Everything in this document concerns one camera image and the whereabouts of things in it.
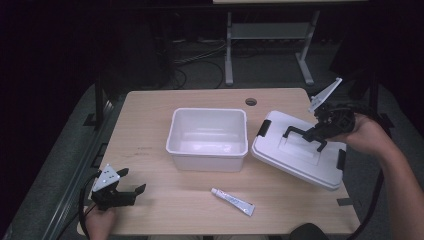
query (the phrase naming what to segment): white tube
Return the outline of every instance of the white tube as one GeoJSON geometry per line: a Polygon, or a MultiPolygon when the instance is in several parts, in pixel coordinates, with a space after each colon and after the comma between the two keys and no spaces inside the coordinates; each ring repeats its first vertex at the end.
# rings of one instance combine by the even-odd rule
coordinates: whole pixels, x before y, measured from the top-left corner
{"type": "Polygon", "coordinates": [[[255,209],[255,205],[245,202],[241,199],[238,199],[234,196],[231,196],[230,194],[216,189],[216,188],[212,188],[211,192],[219,197],[222,198],[224,200],[226,200],[227,202],[231,203],[232,205],[234,205],[236,208],[240,209],[242,212],[244,212],[245,214],[252,216],[253,214],[253,210],[255,209]]]}

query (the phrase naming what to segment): white plastic bin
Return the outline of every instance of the white plastic bin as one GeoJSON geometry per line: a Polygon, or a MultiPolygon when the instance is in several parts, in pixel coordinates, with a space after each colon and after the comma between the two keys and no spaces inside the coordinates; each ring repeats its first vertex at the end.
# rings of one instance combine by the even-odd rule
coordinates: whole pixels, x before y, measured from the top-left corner
{"type": "Polygon", "coordinates": [[[238,172],[248,151],[241,109],[179,108],[166,150],[180,170],[238,172]]]}

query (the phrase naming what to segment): wooden table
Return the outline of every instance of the wooden table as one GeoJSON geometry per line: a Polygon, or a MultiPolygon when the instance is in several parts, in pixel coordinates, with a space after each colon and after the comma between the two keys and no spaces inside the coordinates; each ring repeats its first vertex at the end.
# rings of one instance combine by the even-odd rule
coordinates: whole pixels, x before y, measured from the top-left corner
{"type": "Polygon", "coordinates": [[[250,153],[240,172],[177,170],[165,150],[172,114],[180,107],[238,108],[247,114],[249,149],[271,110],[311,123],[303,89],[222,89],[139,91],[128,94],[102,161],[115,170],[129,168],[119,191],[146,183],[134,206],[119,208],[113,234],[225,235],[287,234],[312,222],[326,233],[352,233],[359,221],[345,186],[324,190],[269,166],[250,153]],[[245,100],[254,98],[256,106],[245,100]],[[211,194],[219,188],[256,205],[251,217],[211,194]]]}

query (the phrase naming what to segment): hand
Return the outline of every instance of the hand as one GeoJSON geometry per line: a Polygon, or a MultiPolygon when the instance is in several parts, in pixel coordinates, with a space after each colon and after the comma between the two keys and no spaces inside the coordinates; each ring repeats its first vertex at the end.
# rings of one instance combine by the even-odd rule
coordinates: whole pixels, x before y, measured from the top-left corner
{"type": "Polygon", "coordinates": [[[97,205],[92,205],[87,208],[85,217],[85,225],[91,240],[105,240],[117,218],[115,208],[108,208],[106,211],[101,211],[97,205]]]}
{"type": "Polygon", "coordinates": [[[355,117],[356,124],[352,132],[340,134],[329,140],[344,142],[359,152],[376,157],[382,157],[388,151],[397,149],[377,122],[362,114],[355,114],[355,117]]]}

